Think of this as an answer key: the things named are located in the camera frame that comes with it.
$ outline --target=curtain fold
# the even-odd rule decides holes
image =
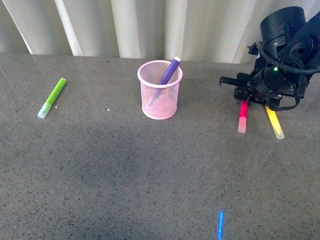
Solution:
[[[260,23],[317,0],[2,0],[0,52],[252,63]]]

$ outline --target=green marker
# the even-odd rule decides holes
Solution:
[[[61,90],[66,85],[66,82],[67,81],[64,78],[61,78],[59,80],[59,82],[56,84],[55,88],[51,92],[50,96],[48,97],[48,99],[45,101],[45,103],[43,104],[42,108],[40,109],[40,111],[39,111],[39,113],[37,115],[38,118],[44,119],[46,117],[46,115],[49,112],[50,108],[52,107],[52,105],[54,104],[55,100],[59,96]]]

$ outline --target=gray countertop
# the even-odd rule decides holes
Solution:
[[[320,239],[320,74],[277,140],[254,103],[238,133],[218,84],[252,65],[183,61],[177,112],[154,120],[145,62],[0,54],[0,239],[212,240],[220,210],[224,240]]]

